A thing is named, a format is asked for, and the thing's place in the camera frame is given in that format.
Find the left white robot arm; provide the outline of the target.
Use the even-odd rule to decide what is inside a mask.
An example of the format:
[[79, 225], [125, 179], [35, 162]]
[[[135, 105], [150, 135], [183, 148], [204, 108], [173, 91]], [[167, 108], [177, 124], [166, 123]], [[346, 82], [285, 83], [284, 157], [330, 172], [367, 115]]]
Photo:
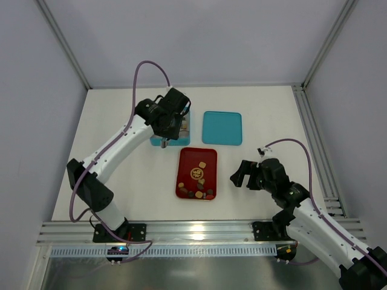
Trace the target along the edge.
[[156, 135], [166, 140], [177, 140], [183, 117], [189, 112], [191, 101], [175, 88], [155, 100], [140, 101], [132, 109], [131, 117], [101, 148], [89, 157], [67, 164], [72, 194], [69, 217], [73, 215], [73, 202], [79, 197], [115, 240], [127, 219], [114, 202], [114, 193], [105, 185], [118, 166], [143, 142]]

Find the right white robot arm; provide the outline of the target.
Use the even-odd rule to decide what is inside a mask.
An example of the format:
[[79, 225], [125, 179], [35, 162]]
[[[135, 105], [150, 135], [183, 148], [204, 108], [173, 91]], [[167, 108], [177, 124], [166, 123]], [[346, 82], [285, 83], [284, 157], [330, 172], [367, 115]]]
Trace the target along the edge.
[[313, 202], [311, 193], [291, 181], [276, 158], [259, 163], [243, 160], [230, 177], [241, 187], [271, 194], [281, 210], [271, 222], [254, 222], [260, 235], [300, 242], [338, 277], [342, 289], [383, 289], [386, 286], [386, 251], [370, 248]]

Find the teal tin lid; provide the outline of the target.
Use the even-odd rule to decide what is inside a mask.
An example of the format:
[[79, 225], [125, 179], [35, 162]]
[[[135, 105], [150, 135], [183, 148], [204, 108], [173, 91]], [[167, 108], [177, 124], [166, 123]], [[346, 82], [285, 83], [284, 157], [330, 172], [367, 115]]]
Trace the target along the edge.
[[242, 141], [240, 113], [206, 111], [203, 114], [202, 142], [204, 144], [240, 146]]

